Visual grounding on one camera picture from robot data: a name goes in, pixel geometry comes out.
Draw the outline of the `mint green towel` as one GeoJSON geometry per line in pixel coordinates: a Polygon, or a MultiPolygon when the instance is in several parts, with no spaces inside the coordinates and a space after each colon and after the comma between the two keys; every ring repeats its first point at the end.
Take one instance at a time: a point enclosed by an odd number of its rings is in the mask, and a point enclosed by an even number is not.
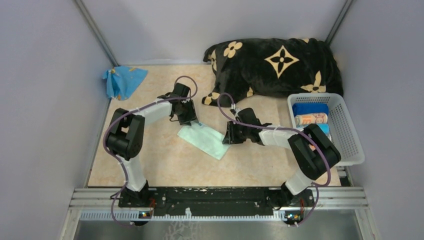
{"type": "Polygon", "coordinates": [[[201,122],[183,126],[177,135],[216,160],[221,160],[230,148],[224,144],[224,135],[201,122]]]}

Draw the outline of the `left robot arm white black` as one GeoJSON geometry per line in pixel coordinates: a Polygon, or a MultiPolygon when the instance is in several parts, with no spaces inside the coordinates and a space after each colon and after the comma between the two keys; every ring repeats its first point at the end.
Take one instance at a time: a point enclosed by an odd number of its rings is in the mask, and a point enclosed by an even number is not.
{"type": "Polygon", "coordinates": [[[157,97],[153,102],[133,109],[115,110],[111,123],[103,137],[104,149],[122,166],[124,186],[122,191],[138,207],[149,203],[149,184],[139,160],[143,146],[145,127],[166,117],[173,117],[181,126],[197,123],[194,92],[182,84],[175,83],[173,91],[157,97]]]}

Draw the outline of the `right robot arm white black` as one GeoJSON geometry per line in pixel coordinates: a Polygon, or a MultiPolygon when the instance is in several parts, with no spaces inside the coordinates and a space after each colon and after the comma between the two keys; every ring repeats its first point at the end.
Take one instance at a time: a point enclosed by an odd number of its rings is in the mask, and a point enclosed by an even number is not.
{"type": "Polygon", "coordinates": [[[301,200],[301,192],[329,173],[342,157],[339,150],[315,123],[304,128],[290,128],[261,123],[252,108],[230,109],[233,118],[227,122],[225,145],[243,144],[247,140],[261,146],[277,146],[290,150],[297,170],[282,184],[281,199],[287,206],[301,200]]]}

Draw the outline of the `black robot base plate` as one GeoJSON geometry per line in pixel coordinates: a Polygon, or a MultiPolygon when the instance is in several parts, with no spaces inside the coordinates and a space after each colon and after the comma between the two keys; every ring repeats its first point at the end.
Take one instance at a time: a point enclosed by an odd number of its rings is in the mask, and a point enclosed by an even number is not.
{"type": "Polygon", "coordinates": [[[122,191],[118,206],[147,208],[146,217],[268,217],[285,207],[303,213],[315,204],[312,190],[291,195],[281,187],[149,187],[148,193],[143,201],[122,191]]]}

